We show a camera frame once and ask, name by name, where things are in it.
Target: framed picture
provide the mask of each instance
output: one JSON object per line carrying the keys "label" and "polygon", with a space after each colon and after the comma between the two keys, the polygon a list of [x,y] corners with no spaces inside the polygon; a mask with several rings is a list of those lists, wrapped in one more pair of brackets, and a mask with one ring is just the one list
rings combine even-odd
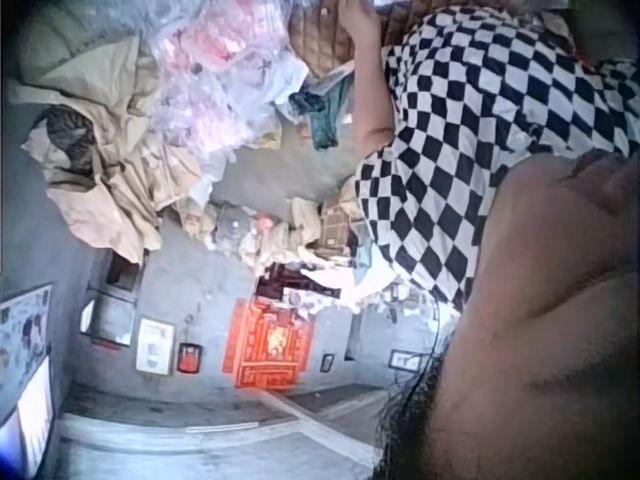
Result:
{"label": "framed picture", "polygon": [[389,368],[417,373],[420,371],[424,356],[424,353],[407,352],[406,350],[391,350]]}
{"label": "framed picture", "polygon": [[47,355],[47,323],[52,285],[0,304],[0,391],[16,398]]}
{"label": "framed picture", "polygon": [[142,318],[138,331],[136,370],[169,375],[175,335],[175,325]]}
{"label": "framed picture", "polygon": [[331,371],[331,367],[333,366],[333,359],[336,356],[333,353],[325,353],[322,356],[322,363],[320,364],[320,371],[322,373],[329,373]]}
{"label": "framed picture", "polygon": [[178,367],[180,373],[195,374],[200,371],[202,361],[202,345],[181,343],[178,348]]}

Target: red decoration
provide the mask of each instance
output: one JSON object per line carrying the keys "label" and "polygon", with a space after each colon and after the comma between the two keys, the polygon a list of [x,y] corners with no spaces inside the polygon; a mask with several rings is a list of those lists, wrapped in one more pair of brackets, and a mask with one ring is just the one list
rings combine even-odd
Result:
{"label": "red decoration", "polygon": [[222,371],[234,376],[236,388],[291,388],[307,368],[312,337],[313,322],[267,302],[238,300]]}

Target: poster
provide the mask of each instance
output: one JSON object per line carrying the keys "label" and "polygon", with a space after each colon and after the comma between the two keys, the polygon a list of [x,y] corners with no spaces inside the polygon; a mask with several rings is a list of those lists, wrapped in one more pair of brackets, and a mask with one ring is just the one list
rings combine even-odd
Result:
{"label": "poster", "polygon": [[143,318],[138,332],[136,369],[140,372],[169,375],[175,326]]}
{"label": "poster", "polygon": [[0,304],[0,395],[20,392],[47,354],[51,285]]}

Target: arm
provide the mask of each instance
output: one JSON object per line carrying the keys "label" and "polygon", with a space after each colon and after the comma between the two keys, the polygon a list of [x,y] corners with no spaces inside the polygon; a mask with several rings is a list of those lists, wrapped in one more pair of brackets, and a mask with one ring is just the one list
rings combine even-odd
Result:
{"label": "arm", "polygon": [[393,139],[395,126],[380,59],[380,19],[367,0],[340,0],[339,14],[355,45],[355,147],[366,157]]}
{"label": "arm", "polygon": [[366,157],[393,139],[391,94],[382,71],[380,44],[356,46],[353,127],[356,151]]}

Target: blue cloth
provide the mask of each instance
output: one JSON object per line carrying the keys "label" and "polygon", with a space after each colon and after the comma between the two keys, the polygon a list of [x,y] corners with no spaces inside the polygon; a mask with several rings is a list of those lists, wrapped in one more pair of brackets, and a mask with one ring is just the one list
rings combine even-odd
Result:
{"label": "blue cloth", "polygon": [[323,95],[315,95],[302,89],[293,93],[289,101],[298,115],[309,115],[309,127],[313,148],[327,150],[338,146],[336,123],[340,107],[344,104],[353,85],[353,74],[347,75]]}

